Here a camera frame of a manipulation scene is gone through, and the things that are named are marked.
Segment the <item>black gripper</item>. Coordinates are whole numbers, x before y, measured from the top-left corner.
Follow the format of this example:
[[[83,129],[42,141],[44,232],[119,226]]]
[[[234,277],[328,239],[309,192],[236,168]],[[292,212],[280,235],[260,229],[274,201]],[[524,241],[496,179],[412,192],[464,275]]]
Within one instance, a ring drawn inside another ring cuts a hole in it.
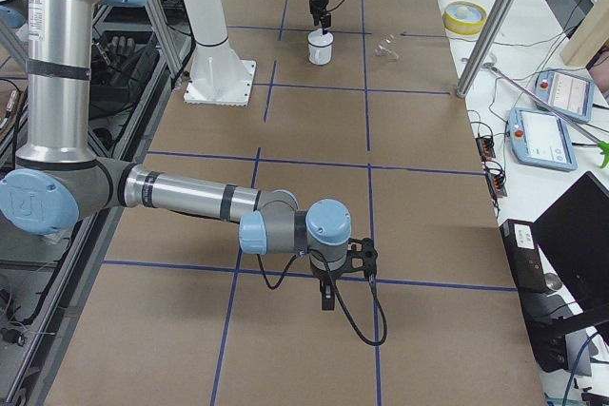
[[[327,34],[329,32],[329,28],[331,27],[331,14],[327,13],[328,2],[329,0],[309,0],[309,11],[312,15],[314,26],[320,25],[319,16],[322,16],[322,34]]]
[[[323,310],[333,310],[335,301],[335,292],[332,286],[331,275],[326,271],[315,269],[315,277],[320,283],[320,294]]]

